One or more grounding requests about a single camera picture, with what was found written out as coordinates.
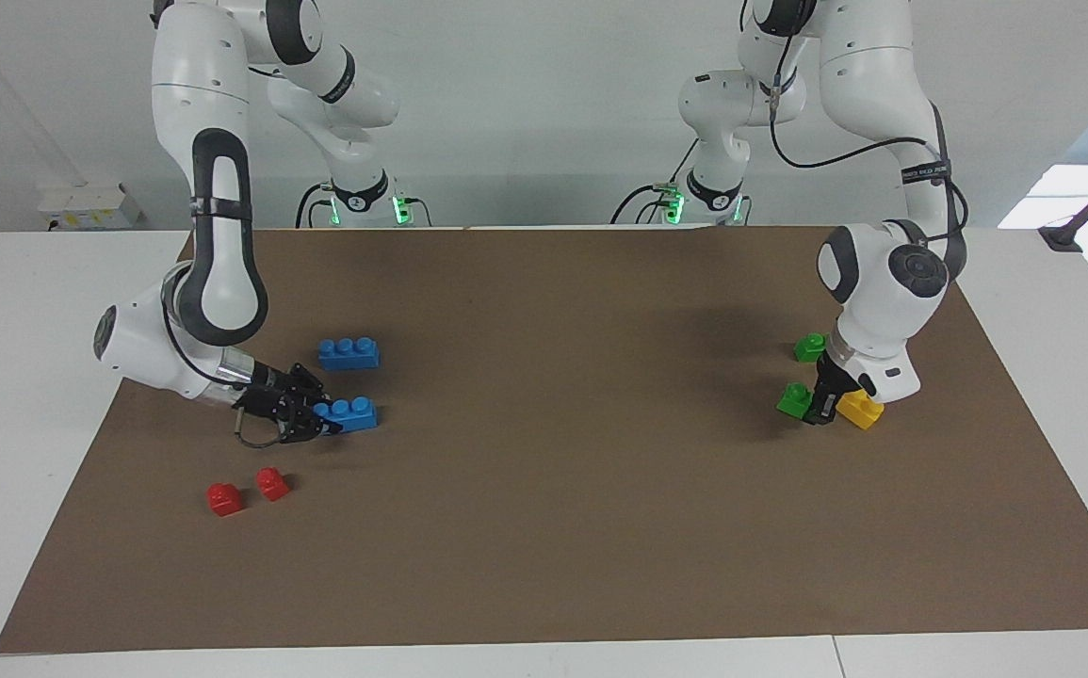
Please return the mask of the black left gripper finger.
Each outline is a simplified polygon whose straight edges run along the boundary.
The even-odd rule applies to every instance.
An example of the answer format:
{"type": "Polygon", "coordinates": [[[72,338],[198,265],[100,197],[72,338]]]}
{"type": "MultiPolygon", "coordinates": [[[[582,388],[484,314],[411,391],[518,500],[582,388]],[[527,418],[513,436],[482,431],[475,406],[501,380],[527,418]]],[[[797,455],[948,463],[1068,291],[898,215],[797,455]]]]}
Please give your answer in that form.
{"type": "Polygon", "coordinates": [[[809,426],[832,424],[836,419],[837,389],[826,381],[816,382],[804,421],[809,426]]]}

